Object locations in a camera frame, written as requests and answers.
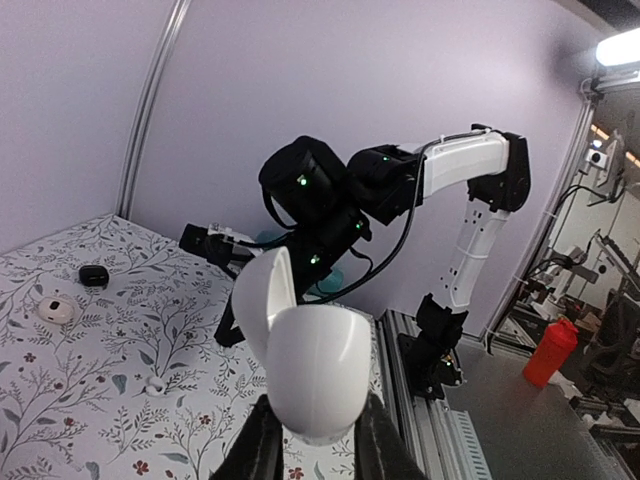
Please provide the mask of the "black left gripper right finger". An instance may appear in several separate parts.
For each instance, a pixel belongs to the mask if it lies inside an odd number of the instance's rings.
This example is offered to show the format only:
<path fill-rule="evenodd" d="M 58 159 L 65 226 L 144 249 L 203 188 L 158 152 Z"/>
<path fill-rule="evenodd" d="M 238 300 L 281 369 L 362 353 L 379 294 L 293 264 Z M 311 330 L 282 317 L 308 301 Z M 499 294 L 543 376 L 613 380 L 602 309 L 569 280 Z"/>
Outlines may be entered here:
<path fill-rule="evenodd" d="M 354 425 L 355 479 L 424 479 L 380 398 L 369 392 Z"/>

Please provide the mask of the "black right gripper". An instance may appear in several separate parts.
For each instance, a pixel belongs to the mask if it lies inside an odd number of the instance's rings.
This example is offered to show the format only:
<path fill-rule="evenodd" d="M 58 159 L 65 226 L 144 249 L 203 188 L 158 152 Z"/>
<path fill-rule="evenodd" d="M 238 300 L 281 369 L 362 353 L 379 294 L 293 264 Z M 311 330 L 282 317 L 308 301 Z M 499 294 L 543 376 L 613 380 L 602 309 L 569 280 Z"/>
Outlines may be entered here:
<path fill-rule="evenodd" d="M 285 234 L 266 242 L 240 239 L 237 235 L 213 235 L 213 263 L 227 267 L 242 256 L 245 263 L 267 250 L 286 247 L 291 258 L 295 293 L 298 299 L 331 273 L 334 264 L 350 245 L 343 240 L 328 240 L 319 234 Z"/>

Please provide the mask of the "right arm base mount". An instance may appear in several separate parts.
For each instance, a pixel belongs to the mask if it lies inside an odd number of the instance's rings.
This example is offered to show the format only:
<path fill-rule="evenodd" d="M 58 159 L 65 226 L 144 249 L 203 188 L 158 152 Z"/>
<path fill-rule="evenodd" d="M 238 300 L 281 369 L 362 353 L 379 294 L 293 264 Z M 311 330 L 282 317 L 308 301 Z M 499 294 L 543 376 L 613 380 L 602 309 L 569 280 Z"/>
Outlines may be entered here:
<path fill-rule="evenodd" d="M 460 387 L 464 383 L 456 354 L 448 352 L 434 358 L 419 358 L 418 338 L 401 333 L 397 336 L 397 342 L 412 396 L 426 401 L 443 400 L 445 387 Z"/>

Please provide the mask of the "white earbud silicone tip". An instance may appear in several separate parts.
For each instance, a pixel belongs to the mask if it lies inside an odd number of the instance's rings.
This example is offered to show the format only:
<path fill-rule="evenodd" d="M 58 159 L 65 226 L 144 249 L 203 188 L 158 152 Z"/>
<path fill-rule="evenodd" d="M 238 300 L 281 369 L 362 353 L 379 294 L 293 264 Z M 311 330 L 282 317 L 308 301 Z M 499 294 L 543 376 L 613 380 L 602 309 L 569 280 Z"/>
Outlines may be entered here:
<path fill-rule="evenodd" d="M 145 393 L 150 397 L 159 397 L 164 394 L 166 384 L 158 376 L 150 376 L 146 379 Z"/>

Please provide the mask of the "white oval earbud case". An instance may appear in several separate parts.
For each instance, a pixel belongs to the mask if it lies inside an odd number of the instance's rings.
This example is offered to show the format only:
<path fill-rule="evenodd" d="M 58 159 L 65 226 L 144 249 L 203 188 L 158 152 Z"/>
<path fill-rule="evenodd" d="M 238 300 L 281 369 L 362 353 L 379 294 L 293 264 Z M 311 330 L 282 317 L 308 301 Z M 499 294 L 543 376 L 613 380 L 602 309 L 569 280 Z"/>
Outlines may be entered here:
<path fill-rule="evenodd" d="M 231 305 L 265 370 L 268 402 L 280 423 L 311 445 L 344 437 L 369 392 L 369 320 L 343 307 L 299 303 L 284 247 L 258 255 L 242 269 Z"/>

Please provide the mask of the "cream earbud charging case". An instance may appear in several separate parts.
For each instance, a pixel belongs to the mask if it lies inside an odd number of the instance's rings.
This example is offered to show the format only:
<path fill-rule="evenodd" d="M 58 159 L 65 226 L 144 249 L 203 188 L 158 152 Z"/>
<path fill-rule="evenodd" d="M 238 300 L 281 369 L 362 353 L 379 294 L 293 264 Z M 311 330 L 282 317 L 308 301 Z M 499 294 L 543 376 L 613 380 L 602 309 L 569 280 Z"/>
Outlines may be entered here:
<path fill-rule="evenodd" d="M 37 313 L 43 321 L 55 325 L 66 325 L 73 320 L 75 309 L 73 304 L 66 299 L 45 297 L 40 301 Z"/>

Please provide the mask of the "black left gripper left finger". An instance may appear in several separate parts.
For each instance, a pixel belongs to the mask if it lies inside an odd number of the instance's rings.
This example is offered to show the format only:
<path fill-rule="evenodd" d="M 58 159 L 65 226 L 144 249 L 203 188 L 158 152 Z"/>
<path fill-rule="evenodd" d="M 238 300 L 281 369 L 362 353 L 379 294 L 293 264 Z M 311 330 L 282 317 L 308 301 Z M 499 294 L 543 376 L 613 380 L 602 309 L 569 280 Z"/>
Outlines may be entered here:
<path fill-rule="evenodd" d="M 283 428 L 267 397 L 260 397 L 228 455 L 210 480 L 279 480 L 283 477 Z"/>

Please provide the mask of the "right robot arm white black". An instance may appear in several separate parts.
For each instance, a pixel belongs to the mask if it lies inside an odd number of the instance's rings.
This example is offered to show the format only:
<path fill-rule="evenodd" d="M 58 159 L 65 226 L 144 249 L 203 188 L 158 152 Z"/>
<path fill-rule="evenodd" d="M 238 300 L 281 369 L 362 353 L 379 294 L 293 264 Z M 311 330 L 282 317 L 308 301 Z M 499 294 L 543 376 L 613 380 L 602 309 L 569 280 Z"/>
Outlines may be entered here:
<path fill-rule="evenodd" d="M 298 295 L 324 279 L 355 242 L 371 239 L 372 220 L 389 225 L 405 216 L 392 252 L 361 279 L 326 295 L 328 301 L 359 288 L 391 263 L 404 246 L 416 208 L 426 198 L 466 183 L 468 210 L 452 268 L 440 280 L 441 292 L 424 298 L 417 318 L 421 342 L 439 354 L 459 341 L 473 288 L 497 233 L 524 205 L 531 189 L 526 138 L 481 124 L 422 147 L 370 147 L 347 163 L 325 142 L 300 136 L 268 158 L 258 180 L 270 215 L 275 216 L 275 208 L 281 206 L 292 219 L 285 234 L 251 242 L 209 231 L 205 257 L 225 269 L 238 259 L 236 247 L 259 251 L 284 246 L 291 256 Z"/>

